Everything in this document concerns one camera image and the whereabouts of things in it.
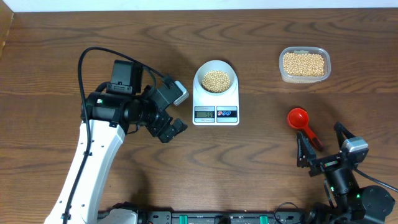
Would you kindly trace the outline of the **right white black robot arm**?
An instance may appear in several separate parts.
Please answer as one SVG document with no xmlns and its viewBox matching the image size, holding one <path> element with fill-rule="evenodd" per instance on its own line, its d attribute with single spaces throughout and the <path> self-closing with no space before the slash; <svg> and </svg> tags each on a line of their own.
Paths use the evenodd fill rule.
<svg viewBox="0 0 398 224">
<path fill-rule="evenodd" d="M 349 132 L 340 122 L 334 130 L 339 153 L 318 158 L 308 137 L 296 134 L 297 166 L 308 167 L 310 177 L 324 175 L 324 189 L 329 204 L 316 203 L 306 223 L 379 223 L 393 211 L 396 201 L 387 191 L 397 189 L 358 169 L 366 158 L 369 146 Z"/>
</svg>

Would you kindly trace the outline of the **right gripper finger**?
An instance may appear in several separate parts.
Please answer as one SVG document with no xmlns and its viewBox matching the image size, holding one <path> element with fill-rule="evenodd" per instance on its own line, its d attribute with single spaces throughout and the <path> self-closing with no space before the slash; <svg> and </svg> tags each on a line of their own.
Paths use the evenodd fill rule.
<svg viewBox="0 0 398 224">
<path fill-rule="evenodd" d="M 301 131 L 296 134 L 296 140 L 298 147 L 297 166 L 301 168 L 311 167 L 313 161 L 317 159 L 313 146 L 310 144 L 308 137 Z"/>
<path fill-rule="evenodd" d="M 355 135 L 349 132 L 339 121 L 335 123 L 333 129 L 336 133 L 339 146 L 342 146 L 346 139 L 355 137 Z"/>
</svg>

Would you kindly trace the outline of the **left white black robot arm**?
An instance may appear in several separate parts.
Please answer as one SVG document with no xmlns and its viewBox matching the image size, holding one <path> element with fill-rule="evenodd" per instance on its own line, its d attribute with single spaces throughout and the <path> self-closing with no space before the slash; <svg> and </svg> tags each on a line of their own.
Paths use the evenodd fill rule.
<svg viewBox="0 0 398 224">
<path fill-rule="evenodd" d="M 110 82 L 90 93 L 82 105 L 82 123 L 76 153 L 57 203 L 46 223 L 97 223 L 99 205 L 114 157 L 130 133 L 144 126 L 153 137 L 168 143 L 186 130 L 166 108 L 179 105 L 189 94 L 170 76 L 163 85 L 142 87 L 148 67 L 115 60 Z"/>
</svg>

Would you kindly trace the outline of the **red measuring scoop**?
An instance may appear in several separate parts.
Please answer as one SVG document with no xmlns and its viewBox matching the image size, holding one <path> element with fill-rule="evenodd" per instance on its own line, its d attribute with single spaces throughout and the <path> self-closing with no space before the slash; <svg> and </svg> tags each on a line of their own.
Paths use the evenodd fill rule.
<svg viewBox="0 0 398 224">
<path fill-rule="evenodd" d="M 291 128 L 304 131 L 309 141 L 319 151 L 324 150 L 323 144 L 318 139 L 317 135 L 309 127 L 308 113 L 302 108 L 294 108 L 289 111 L 287 115 L 287 123 Z"/>
</svg>

